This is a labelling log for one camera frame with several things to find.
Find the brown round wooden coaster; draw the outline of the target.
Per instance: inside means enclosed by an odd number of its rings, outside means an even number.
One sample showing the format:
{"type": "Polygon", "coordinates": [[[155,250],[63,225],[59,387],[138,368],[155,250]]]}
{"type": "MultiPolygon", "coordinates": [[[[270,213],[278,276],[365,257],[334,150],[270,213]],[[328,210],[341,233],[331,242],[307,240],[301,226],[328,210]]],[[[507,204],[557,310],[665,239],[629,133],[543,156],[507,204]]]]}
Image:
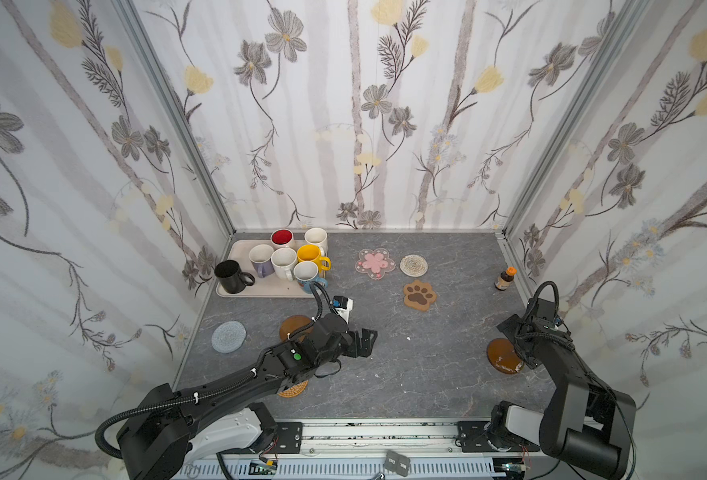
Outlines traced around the brown round wooden coaster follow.
{"type": "Polygon", "coordinates": [[[302,341],[313,331],[315,321],[303,315],[295,315],[287,318],[280,327],[280,340],[302,341]]]}

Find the dark brown glossy round coaster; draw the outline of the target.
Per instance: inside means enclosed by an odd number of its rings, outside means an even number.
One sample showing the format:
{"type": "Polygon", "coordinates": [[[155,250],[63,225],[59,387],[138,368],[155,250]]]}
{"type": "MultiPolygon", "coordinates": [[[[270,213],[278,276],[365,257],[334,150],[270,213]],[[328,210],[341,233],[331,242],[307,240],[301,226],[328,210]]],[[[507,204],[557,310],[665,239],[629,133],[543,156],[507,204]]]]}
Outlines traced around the dark brown glossy round coaster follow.
{"type": "Polygon", "coordinates": [[[497,338],[489,342],[487,360],[495,370],[505,375],[518,374],[525,367],[525,362],[517,356],[513,343],[505,338],[497,338]]]}

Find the brown paw print coaster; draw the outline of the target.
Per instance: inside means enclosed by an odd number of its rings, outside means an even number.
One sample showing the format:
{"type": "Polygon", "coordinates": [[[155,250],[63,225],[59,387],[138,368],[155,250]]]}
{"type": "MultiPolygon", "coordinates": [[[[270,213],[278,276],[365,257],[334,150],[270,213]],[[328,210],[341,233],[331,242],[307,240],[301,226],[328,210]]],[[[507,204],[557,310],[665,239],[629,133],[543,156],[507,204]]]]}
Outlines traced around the brown paw print coaster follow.
{"type": "Polygon", "coordinates": [[[415,280],[403,286],[403,304],[421,312],[428,312],[437,302],[437,293],[429,283],[415,280]]]}

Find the pink cherry blossom coaster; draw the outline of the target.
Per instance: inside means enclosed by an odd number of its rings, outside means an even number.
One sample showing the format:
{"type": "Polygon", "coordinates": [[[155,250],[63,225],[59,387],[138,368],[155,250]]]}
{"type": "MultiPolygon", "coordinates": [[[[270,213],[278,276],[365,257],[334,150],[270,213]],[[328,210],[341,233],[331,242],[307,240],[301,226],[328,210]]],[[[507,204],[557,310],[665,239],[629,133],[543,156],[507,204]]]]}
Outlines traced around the pink cherry blossom coaster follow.
{"type": "Polygon", "coordinates": [[[357,256],[355,271],[367,274],[371,280],[381,280],[395,270],[395,260],[385,248],[364,249],[357,256]]]}

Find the white braided round coaster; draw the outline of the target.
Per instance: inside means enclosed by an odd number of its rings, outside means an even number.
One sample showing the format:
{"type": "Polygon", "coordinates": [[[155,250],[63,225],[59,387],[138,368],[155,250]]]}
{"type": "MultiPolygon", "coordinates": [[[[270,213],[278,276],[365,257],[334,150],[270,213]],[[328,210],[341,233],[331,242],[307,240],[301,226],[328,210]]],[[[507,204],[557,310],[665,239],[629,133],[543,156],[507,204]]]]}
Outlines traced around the white braided round coaster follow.
{"type": "Polygon", "coordinates": [[[401,262],[399,262],[399,269],[401,269],[403,274],[411,278],[420,278],[427,273],[427,270],[429,270],[429,264],[427,264],[427,260],[425,260],[425,258],[417,254],[409,254],[401,258],[401,262]]]}

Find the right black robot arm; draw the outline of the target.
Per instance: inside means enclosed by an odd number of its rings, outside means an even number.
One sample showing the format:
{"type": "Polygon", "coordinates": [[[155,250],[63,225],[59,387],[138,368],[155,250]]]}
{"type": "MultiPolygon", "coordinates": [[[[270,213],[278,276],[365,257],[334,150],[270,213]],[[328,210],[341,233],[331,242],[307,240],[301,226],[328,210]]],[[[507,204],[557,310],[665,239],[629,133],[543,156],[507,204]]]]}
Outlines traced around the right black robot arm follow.
{"type": "Polygon", "coordinates": [[[631,479],[637,467],[637,404],[587,366],[562,325],[559,288],[546,281],[535,290],[524,314],[497,326],[523,365],[545,367],[555,391],[541,413],[499,402],[487,424],[487,442],[499,450],[535,446],[603,479],[631,479]]]}

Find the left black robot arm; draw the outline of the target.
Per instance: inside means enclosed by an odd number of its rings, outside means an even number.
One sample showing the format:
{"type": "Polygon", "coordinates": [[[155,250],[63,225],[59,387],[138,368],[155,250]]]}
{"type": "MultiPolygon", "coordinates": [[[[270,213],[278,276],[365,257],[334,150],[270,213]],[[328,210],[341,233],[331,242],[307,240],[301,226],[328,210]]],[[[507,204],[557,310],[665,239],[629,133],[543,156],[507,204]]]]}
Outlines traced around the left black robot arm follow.
{"type": "Polygon", "coordinates": [[[171,479],[193,458],[197,437],[229,416],[248,418],[255,435],[247,440],[233,433],[217,443],[218,451],[264,448],[271,444],[277,423],[263,398],[318,377],[341,357],[367,358],[377,331],[353,330],[335,308],[327,290],[312,285],[317,313],[311,323],[265,348],[251,365],[209,384],[175,391],[163,384],[133,409],[105,420],[95,442],[105,454],[122,460],[132,479],[171,479]]]}

